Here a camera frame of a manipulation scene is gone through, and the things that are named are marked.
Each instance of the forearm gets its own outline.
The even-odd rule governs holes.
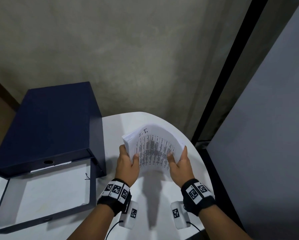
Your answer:
[[[99,204],[67,240],[104,240],[113,218],[112,209]]]
[[[216,205],[199,213],[211,240],[251,240],[251,238]]]

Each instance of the open drawer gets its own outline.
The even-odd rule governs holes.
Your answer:
[[[8,180],[0,200],[0,233],[10,233],[96,206],[94,159],[69,162]]]

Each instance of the person's right arm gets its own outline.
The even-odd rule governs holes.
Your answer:
[[[176,164],[173,155],[167,155],[170,165],[170,173],[173,181],[182,188],[183,184],[194,179],[192,166],[187,157],[187,147],[184,148],[179,162]],[[213,205],[199,212],[199,218],[203,223],[211,240],[251,240],[235,222],[233,222],[218,206]]]

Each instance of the wristband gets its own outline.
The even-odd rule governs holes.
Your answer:
[[[180,190],[185,210],[196,216],[202,209],[216,204],[211,191],[195,178],[188,180]]]
[[[128,185],[123,180],[114,178],[100,194],[97,204],[108,205],[116,216],[127,208],[130,201],[131,193]]]

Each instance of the white tabletop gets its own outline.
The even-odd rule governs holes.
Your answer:
[[[163,125],[184,141],[195,177],[212,191],[206,167],[188,138],[173,125],[159,117],[149,113],[134,112],[103,118],[107,176],[97,179],[97,197],[103,191],[105,185],[114,178],[116,161],[119,155],[118,148],[119,145],[123,144],[122,136],[147,123]],[[0,178],[0,198],[6,183],[7,180]],[[179,187],[162,173],[147,172],[144,176],[138,178],[131,187],[131,194],[132,200],[139,204],[137,222],[132,230],[116,226],[108,236],[108,240],[183,240],[197,233],[197,230],[192,226],[181,230],[176,229],[170,205],[174,201],[181,201],[182,195]],[[89,211],[82,212],[10,234],[0,234],[0,239],[66,239],[88,214]],[[119,220],[119,216],[120,214],[113,219],[111,226]],[[199,229],[204,228],[198,217],[189,213],[189,218]]]

